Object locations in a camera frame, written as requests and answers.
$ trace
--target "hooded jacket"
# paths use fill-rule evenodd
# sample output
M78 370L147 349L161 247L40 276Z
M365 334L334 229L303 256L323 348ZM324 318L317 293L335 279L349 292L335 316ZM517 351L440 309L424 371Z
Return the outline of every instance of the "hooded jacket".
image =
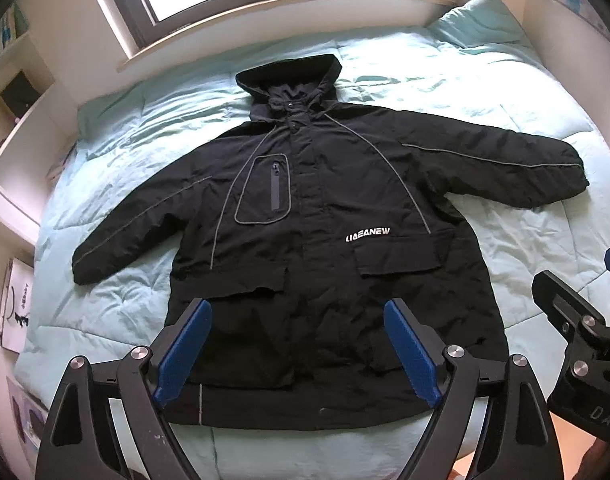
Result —
M533 208L582 192L568 143L342 103L332 55L237 75L251 120L132 191L73 254L83 285L182 231L166 324L194 298L213 326L171 422L360 428L428 409L383 328L401 297L446 344L504 360L477 238L446 192Z

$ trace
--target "reflective piping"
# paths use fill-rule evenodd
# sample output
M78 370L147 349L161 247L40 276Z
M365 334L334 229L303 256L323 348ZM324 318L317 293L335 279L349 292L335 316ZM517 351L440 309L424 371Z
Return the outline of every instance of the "reflective piping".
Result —
M203 425L203 383L198 385L198 425Z
M425 226L425 230L427 231L428 234L431 235L432 232L430 231L429 225L427 225L427 221L425 221L425 217L423 216L423 213L421 212L421 208L419 208L418 203L416 203L416 200L414 200L414 197L412 196L412 193L410 192L409 188L406 186L405 181L403 181L403 179L400 176L399 172L396 171L396 168L394 168L394 166L392 166L391 162L389 160L387 160L386 156L383 155L383 153L381 153L381 150L379 150L376 146L374 146L369 140L365 139L364 136L362 136L361 134L359 134L359 133L355 132L354 130L352 130L352 128L350 128L349 126L345 126L343 123L340 123L335 118L330 117L329 114L325 114L325 117L327 117L328 119L334 121L339 126L342 126L348 132L352 132L356 137L359 137L360 139L363 139L365 142L367 142L367 144L369 144L374 149L374 151L376 153L381 155L381 158L387 163L387 165L391 168L391 170L394 172L394 174L400 180L400 183L403 185L403 188L405 188L405 191L407 192L407 195L409 196L410 200L412 200L412 203L414 204L414 207L418 211L418 215L421 217L421 220L423 221L423 225Z
M282 155L285 158L285 167L287 168L287 192L288 192L287 196L289 198L287 211L285 212L284 215L281 215L278 218L274 218L272 220L268 220L265 222L245 222L243 220L239 220L240 203L243 201L243 196L245 195L245 189L247 188L247 183L249 182L249 177L251 176L252 171L254 170L254 164L256 163L256 160L258 160L259 158L269 158L271 156L277 156L277 155ZM234 220L236 221L236 223L241 224L241 225L257 225L257 224L269 225L269 224L273 224L274 222L278 222L279 220L282 220L290 212L291 212L291 177L290 177L290 161L287 159L287 155L285 155L284 153L271 153L270 155L258 155L254 159L254 161L252 163L252 167L249 168L249 173L247 173L247 178L245 179L245 184L243 184L243 190L240 192L239 204L236 206L236 211L234 212Z
M227 205L227 200L229 200L229 195L231 194L231 190L234 187L234 184L236 184L236 181L239 179L240 174L243 173L243 170L245 169L245 166L247 165L247 163L252 159L252 157L256 153L256 150L258 148L260 148L261 144L263 142L265 142L265 139L267 137L269 137L272 133L274 133L275 129L277 129L277 128L278 128L278 126L274 126L274 128L272 128L271 131L269 131L265 134L265 136L256 145L256 147L254 148L252 153L249 154L249 156L247 157L247 160L245 161L245 164L243 164L240 167L240 170L234 177L234 180L231 181L229 189L227 190L227 194L225 195L225 201L223 202L223 209L221 209L221 216L219 218L219 222L216 224L216 231L214 232L214 243L211 245L210 270L213 269L213 266L214 266L214 254L216 253L216 238L219 235L219 229L221 228L221 222L223 222L223 215L225 214L225 206Z
M519 164L517 162L503 162L502 160L493 160L491 158L482 158L481 156L467 155L466 153L453 152L451 150L441 150L440 148L424 148L422 146L417 146L416 144L403 144L400 143L401 146L407 146L409 148L417 148L419 150L423 150L425 152L440 152L440 153L451 153L452 155L466 156L467 158L473 158L474 160L482 160L483 162L492 162L493 164L502 164L503 166L517 166L519 168L546 168L546 167L556 167L562 166L564 168L568 168L571 166L582 167L580 164Z
M115 235L117 235L118 233L120 233L122 230L127 229L127 227L129 227L137 218L140 218L141 216L143 216L147 211L152 210L153 208L155 208L156 206L159 206L160 204L162 204L163 202L165 202L165 200L169 200L170 198L172 198L173 196L182 193L183 191L190 189L192 186L195 186L196 184L200 184L202 181L207 180L208 178L211 178L210 176L205 176L203 178L200 178L198 180L196 180L195 182L192 182L189 186L185 186L182 189L179 189L178 191L173 192L171 195L166 196L164 199L159 200L158 202L156 202L154 205L149 206L147 209L145 209L143 212L138 213L138 215L134 216L134 218L132 218L129 222L127 222L127 224L125 224L123 227L121 227L120 229L117 229L116 231L114 231L112 234L110 234L107 238L105 238L105 240L103 240L102 242L100 242L98 245L95 245L94 247L92 247L91 249L89 249L85 254L83 254L82 256L80 256L79 259L77 259L75 262L72 263L72 267L75 267L76 265L78 265L80 263L80 261L85 258L87 255L93 253L94 251L96 251L99 247L105 245L109 240L111 240L112 238L115 237Z

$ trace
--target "window sill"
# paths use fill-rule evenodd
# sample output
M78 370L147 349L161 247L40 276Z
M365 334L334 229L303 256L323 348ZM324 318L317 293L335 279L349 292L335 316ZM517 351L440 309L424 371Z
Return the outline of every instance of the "window sill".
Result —
M269 9L273 9L274 7L280 7L280 6L293 4L293 3L311 2L311 1L322 1L322 0L267 0L264 2L257 2L254 4L250 4L248 6L243 6L243 7L238 7L236 9L227 10L226 12L221 12L220 14L210 16L209 18L206 18L205 20L201 20L200 22L192 23L192 25L188 25L187 27L180 28L179 30L177 30L174 33L170 34L169 36L166 36L165 38L157 41L156 43L152 43L148 47L143 48L142 50L136 52L133 56L129 57L129 59L127 61L118 65L116 70L117 70L117 72L122 72L123 70L127 69L128 67L133 66L133 65L137 64L138 62L140 62L141 60L145 59L147 56L150 56L154 52L157 52L157 51L161 50L162 48L169 46L170 44L176 43L176 41L181 40L182 38L185 38L185 37L189 36L190 34L193 34L194 32L197 32L201 29L210 27L212 25L216 25L217 23L222 23L222 22L225 22L226 20L229 20L229 19L232 19L235 17L239 17L239 16L244 16L246 14L252 14L252 13L258 12L260 10L269 10ZM429 4L433 4L436 6L443 6L443 7L453 7L455 5L454 2L451 2L450 0L408 0L408 1L426 2Z

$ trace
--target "bookshelf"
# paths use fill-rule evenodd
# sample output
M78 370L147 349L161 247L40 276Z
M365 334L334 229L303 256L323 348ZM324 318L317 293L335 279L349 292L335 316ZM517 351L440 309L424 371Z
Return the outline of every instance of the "bookshelf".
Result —
M29 32L21 34L9 44L9 46L0 53L0 66L4 65L9 59L14 56L14 51L19 49L25 40L29 38Z
M42 60L31 32L0 53L0 92L20 71L40 98L18 123L0 103L0 237L33 253L51 195L46 176L74 139L78 107Z

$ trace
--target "gray piping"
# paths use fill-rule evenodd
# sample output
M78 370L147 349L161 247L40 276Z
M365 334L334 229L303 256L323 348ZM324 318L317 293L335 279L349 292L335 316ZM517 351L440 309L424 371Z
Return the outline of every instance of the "gray piping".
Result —
M136 216L134 216L134 218L132 218L129 222L127 222L127 224L123 225L120 229L117 229L116 231L114 231L112 234L110 234L107 238L105 238L105 240L103 240L102 242L100 242L98 245L95 245L94 247L92 247L91 249L89 249L85 254L83 254L82 256L80 256L79 259L77 259L72 266L76 266L80 263L80 261L85 258L86 256L88 256L89 254L93 253L94 251L96 251L99 247L105 245L109 240L111 240L112 238L115 237L115 235L117 235L118 233L120 233L122 230L126 229L127 227L129 227L137 218L140 218L141 216L143 216L147 211L152 210L153 208L155 208L156 206L159 206L160 204L162 204L163 202L165 202L165 200L169 200L170 198L172 198L173 196L182 193L183 191L190 189L192 186L195 186L196 184L200 184L202 181L207 180L208 178L211 178L210 176L205 176L203 178L200 178L198 180L196 180L195 182L192 182L191 184L189 184L188 186L183 187L182 189L179 189L175 192L173 192L171 195L166 196L165 198L159 200L158 202L156 202L154 205L149 206L147 209L145 209L143 212L138 213Z
M243 195L245 194L245 188L247 187L247 183L249 182L249 177L252 174L252 170L254 169L254 164L256 163L256 160L258 160L259 158L268 158L269 156L277 156L277 155L284 156L285 165L287 166L287 194L290 199L289 205L287 208L287 212L284 215L282 215L278 218L272 219L268 222L245 222L245 221L239 220L237 217L239 215L240 202L243 200ZM243 184L243 190L240 192L239 204L236 206L236 212L234 213L234 220L241 225L255 225L255 224L268 225L268 224L273 224L274 222L278 222L279 220L282 220L290 213L290 211L291 211L291 179L290 179L290 161L287 160L287 155L285 155L284 153L271 153L270 155L258 155L254 159L254 161L252 163L252 167L249 168L249 173L247 173L247 178L245 179L245 184Z
M272 211L278 211L281 208L281 172L278 171L279 165L276 161L272 162L272 169L269 174L269 191L270 191L270 206Z
M274 128L272 128L269 132L267 132L265 134L265 136L260 140L260 142L256 145L256 147L252 150L252 153L249 154L249 156L247 157L247 160L245 161L245 164L243 164L240 167L239 172L236 174L236 176L234 177L234 180L231 181L231 184L229 186L229 189L227 189L227 194L225 195L225 200L223 202L223 208L221 209L221 216L219 217L219 221L216 224L216 231L214 232L214 242L211 245L211 258L210 258L210 270L213 269L214 266L214 254L216 253L216 238L218 238L219 236L219 229L221 228L221 222L223 222L223 215L225 214L225 206L227 205L227 200L229 200L229 195L231 194L231 190L234 187L234 184L236 184L236 181L239 179L239 176L241 173L243 173L243 170L245 169L245 166L247 165L247 163L252 159L252 157L254 156L254 154L256 153L256 150L258 148L260 148L261 144L263 142L265 142L265 139L267 137L269 137L272 133L274 133L274 131L278 128L278 126L274 126Z
M198 385L198 425L203 425L203 383Z
M376 146L374 146L369 140L365 139L364 136L362 136L361 134L359 134L359 133L355 132L354 130L352 130L352 128L350 128L349 126L345 126L343 123L340 123L335 118L330 117L329 114L325 114L325 117L327 117L328 119L334 121L339 126L342 126L348 132L352 132L356 137L359 137L360 139L363 139L365 142L367 142L367 144L369 144L374 149L374 151L376 153L381 155L381 158L387 163L387 165L390 167L390 169L394 172L394 174L400 180L400 183L403 185L403 188L405 188L405 191L407 192L407 195L409 196L409 199L412 200L412 203L414 204L414 207L418 211L418 215L421 217L421 220L423 221L423 225L425 226L425 230L427 231L428 234L432 234L432 232L430 231L429 225L427 225L427 221L425 220L425 217L423 216L423 213L421 212L421 208L419 208L418 203L416 203L416 200L414 200L414 197L412 196L412 193L410 192L409 188L405 184L405 181L403 181L403 179L400 176L399 172L396 171L396 168L394 168L394 166L392 166L391 162L389 160L387 160L386 156L383 155L383 153L381 153L381 150L379 150Z
M466 156L467 158L473 158L474 160L482 160L483 162L493 162L494 164L502 164L503 166L517 166L519 168L544 168L549 166L562 166L562 167L570 167L570 166L578 166L581 168L580 164L519 164L517 162L503 162L502 160L493 160L491 158L482 158L481 156L467 155L466 153L453 152L451 150L441 150L439 148L425 148L422 146L417 146L416 144L404 144L401 142L401 146L406 146L409 148L417 148L418 150L423 150L425 152L440 152L440 153L451 153L452 155L460 155Z

